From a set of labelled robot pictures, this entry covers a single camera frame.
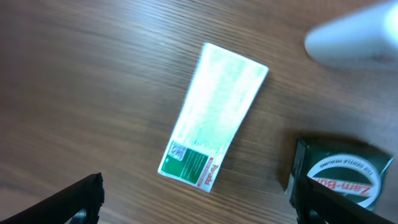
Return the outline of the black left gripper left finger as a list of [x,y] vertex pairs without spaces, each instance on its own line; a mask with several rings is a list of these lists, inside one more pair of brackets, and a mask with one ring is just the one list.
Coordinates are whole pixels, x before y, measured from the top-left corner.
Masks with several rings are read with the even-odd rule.
[[90,174],[1,224],[97,224],[103,203],[103,177],[101,173]]

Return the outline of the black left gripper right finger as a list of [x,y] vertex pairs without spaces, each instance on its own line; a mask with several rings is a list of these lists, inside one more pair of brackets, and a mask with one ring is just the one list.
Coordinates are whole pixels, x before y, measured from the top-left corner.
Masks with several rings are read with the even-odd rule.
[[300,224],[394,224],[303,175],[295,180],[294,206]]

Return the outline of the white green Panadol box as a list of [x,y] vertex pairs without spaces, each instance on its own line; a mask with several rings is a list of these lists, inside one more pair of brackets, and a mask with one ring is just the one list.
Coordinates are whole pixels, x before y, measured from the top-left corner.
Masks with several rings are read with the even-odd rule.
[[204,43],[158,173],[210,192],[268,72],[265,65]]

